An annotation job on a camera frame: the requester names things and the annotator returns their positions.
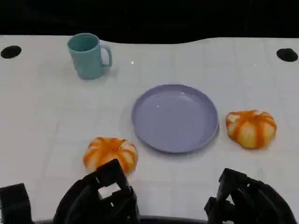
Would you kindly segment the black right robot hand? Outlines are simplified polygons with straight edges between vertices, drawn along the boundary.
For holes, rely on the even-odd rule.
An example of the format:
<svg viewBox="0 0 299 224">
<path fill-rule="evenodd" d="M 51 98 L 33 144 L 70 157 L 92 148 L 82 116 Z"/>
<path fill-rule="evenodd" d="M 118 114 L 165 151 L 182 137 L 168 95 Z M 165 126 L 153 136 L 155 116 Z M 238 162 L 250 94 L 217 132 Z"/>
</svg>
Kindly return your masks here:
<svg viewBox="0 0 299 224">
<path fill-rule="evenodd" d="M 209 224 L 296 224 L 282 196 L 270 185 L 246 174 L 225 168 L 216 197 L 204 207 Z"/>
</svg>

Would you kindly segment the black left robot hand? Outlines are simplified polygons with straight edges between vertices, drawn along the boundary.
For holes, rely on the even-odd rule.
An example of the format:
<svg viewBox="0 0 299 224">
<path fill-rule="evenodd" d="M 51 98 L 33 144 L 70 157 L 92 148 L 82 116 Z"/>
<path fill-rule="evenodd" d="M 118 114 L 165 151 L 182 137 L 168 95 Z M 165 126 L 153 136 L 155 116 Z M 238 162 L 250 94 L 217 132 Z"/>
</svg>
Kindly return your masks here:
<svg viewBox="0 0 299 224">
<path fill-rule="evenodd" d="M 60 201 L 54 224 L 139 224 L 137 197 L 117 159 L 76 181 Z"/>
</svg>

